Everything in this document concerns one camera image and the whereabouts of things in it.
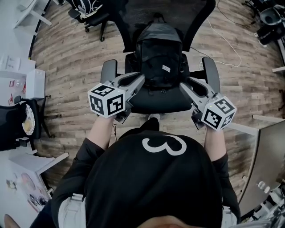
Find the sneaker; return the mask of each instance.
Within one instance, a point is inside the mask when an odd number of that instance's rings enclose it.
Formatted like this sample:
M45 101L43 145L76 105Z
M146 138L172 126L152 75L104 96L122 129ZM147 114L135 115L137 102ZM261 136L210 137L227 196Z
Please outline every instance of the sneaker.
M160 115L159 114L150 114L150 116L147 118L149 120L150 118L156 118L158 122L160 121Z
M264 48L267 48L267 45L263 45L260 41L258 41Z

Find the white desk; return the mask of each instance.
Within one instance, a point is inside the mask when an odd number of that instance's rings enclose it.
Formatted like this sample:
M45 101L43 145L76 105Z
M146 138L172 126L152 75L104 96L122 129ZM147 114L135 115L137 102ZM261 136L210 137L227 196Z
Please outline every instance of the white desk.
M284 48L282 40L283 40L283 38L277 40L277 43L278 43L279 48L280 48L282 59L285 60L285 48ZM272 72L275 73L275 72L280 72L280 71L284 71L284 70L285 70L285 66L282 66L282 67L272 69Z
M40 15L39 13L37 13L36 11L34 11L34 7L37 4L38 0L33 0L32 3L29 5L28 8L26 8L23 11L19 11L19 17L18 20L16 21L16 23L13 25L13 29L19 27L20 23L29 15L32 14L34 17L36 17L37 19L45 22L48 26L51 26L52 23L45 19L42 15Z
M227 126L253 135L256 141L248 174L243 177L245 185L238 198L241 216L267 199L270 191L276 186L275 181L284 157L285 120L259 115L253 115L252 118L275 124L261 129L236 123Z

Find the forearm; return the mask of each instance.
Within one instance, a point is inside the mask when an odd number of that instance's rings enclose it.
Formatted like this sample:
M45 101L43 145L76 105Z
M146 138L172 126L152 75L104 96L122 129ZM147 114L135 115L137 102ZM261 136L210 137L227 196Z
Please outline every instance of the forearm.
M216 161L223 157L227 153L223 130L215 131L207 127L204 147L211 161Z
M88 134L87 138L106 150L109 146L115 116L104 118L99 116Z

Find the laminate flooring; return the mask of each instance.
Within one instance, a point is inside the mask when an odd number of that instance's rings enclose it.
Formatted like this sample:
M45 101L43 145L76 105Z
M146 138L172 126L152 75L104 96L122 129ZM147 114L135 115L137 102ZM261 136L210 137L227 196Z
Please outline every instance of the laminate flooring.
M241 0L222 0L219 3L223 13L234 22L250 24L252 11L241 5ZM41 24L36 37L32 59L37 68L46 71L45 94L52 97L47 100L45 114L62 114L62 118L47 119L47 125L55 138L43 133L35 142L41 156L59 156L69 153L69 158L45 172L51 186L56 186L67 172L83 139L90 131L96 115L90 109L87 91L100 80L102 64L109 59L118 61L118 72L124 73L125 53L122 37L116 25L108 22L105 29L105 41L99 41L100 26L90 28L85 33L84 25L68 15L71 6L65 3L49 5L45 17L52 26ZM272 73L272 69L283 66L276 44L267 48L261 46L254 33L257 25L240 26L230 22L217 8L209 16L212 27L223 35L235 48L242 59L239 67L216 63L221 92L238 108L234 122L248 126L262 127L266 122L251 119L253 114L281 117L278 107L282 104L280 89L285 88L282 74ZM215 61L239 65L240 59L229 44L215 33L207 20L199 28L193 48L207 54ZM199 69L203 54L190 49L186 53L191 71ZM140 127L146 116L131 114L123 125L117 124L117 137L129 129ZM197 131L191 111L171 113L162 116L161 130L172 134L183 134L204 143L205 129ZM237 195L243 187L242 176L249 169L254 140L253 137L235 130L225 129L225 139L229 155L230 180ZM111 142L115 142L114 132Z

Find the chair armrest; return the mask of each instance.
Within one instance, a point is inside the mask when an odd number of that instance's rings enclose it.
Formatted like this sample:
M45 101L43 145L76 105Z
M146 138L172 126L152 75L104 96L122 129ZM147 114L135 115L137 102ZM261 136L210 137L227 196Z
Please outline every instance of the chair armrest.
M29 99L26 99L26 98L22 98L21 96L16 96L14 98L14 104L17 104L17 103L20 103L20 102L26 102L28 101Z
M204 74L206 75L206 83L209 84L216 92L220 92L220 78L217 66L213 59L204 57L202 58Z
M104 62L100 82L104 83L106 81L112 81L117 75L118 62L115 59L108 60Z
M69 11L68 11L68 15L69 15L71 18L78 20L80 23L83 23L83 22L84 22L84 21L81 20L81 18L80 18L81 13L78 12L76 9L71 9L71 10L69 10Z

